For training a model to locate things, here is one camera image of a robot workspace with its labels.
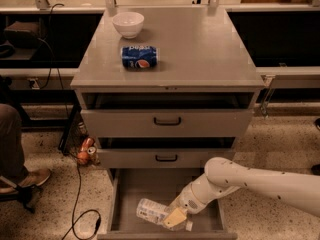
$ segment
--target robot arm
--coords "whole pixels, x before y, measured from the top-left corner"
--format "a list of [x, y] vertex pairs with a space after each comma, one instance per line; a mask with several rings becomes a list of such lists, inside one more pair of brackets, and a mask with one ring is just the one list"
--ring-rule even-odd
[[197, 214], [211, 201], [246, 188], [320, 217], [319, 176], [252, 169], [224, 158], [212, 158], [205, 172], [170, 204], [163, 226], [174, 228], [187, 214]]

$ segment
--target drawer handle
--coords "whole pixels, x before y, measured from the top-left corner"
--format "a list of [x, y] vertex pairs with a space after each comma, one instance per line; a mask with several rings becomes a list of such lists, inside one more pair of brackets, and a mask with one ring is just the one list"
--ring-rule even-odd
[[158, 125], [158, 126], [177, 126], [181, 124], [181, 117], [179, 116], [178, 119], [175, 121], [159, 120], [156, 117], [154, 117], [153, 122], [155, 125]]
[[169, 156], [161, 157], [156, 155], [156, 160], [157, 162], [175, 162], [178, 160], [178, 155], [174, 155], [173, 157], [169, 157]]

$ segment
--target pants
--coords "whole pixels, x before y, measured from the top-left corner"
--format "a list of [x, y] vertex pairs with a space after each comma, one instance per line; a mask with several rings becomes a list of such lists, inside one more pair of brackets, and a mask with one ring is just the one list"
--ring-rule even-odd
[[24, 161], [20, 115], [15, 108], [0, 104], [0, 174], [21, 182], [28, 175]]

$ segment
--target gray tabletop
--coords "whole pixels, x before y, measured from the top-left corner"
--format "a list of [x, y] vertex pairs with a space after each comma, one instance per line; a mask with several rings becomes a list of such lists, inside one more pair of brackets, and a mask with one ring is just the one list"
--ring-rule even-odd
[[[114, 29], [112, 17], [121, 11], [145, 17], [135, 39], [124, 39]], [[262, 86], [233, 29], [223, 8], [107, 9], [71, 86]], [[157, 47], [158, 65], [137, 71], [124, 68], [120, 49], [132, 45]]]

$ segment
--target floor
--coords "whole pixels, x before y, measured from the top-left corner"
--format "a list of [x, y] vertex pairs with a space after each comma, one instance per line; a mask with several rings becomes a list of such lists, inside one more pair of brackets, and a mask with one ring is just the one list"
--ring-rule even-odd
[[[271, 103], [268, 118], [256, 109], [236, 146], [234, 161], [243, 166], [310, 174], [312, 165], [320, 163], [320, 131], [313, 124], [319, 109], [318, 103]], [[26, 166], [30, 170], [48, 167], [53, 173], [38, 198], [35, 214], [17, 201], [0, 203], [1, 240], [56, 240], [69, 230], [79, 175], [72, 156], [64, 156], [57, 149], [61, 135], [61, 131], [23, 133]], [[81, 193], [74, 217], [89, 209], [98, 210], [102, 217], [98, 234], [105, 234], [113, 191], [107, 171], [99, 166], [82, 166], [80, 175]], [[320, 239], [319, 218], [277, 200], [240, 189], [220, 203], [228, 230], [237, 233], [239, 240]], [[97, 217], [89, 212], [79, 220], [74, 227], [78, 237], [92, 235]], [[71, 231], [65, 239], [76, 237]]]

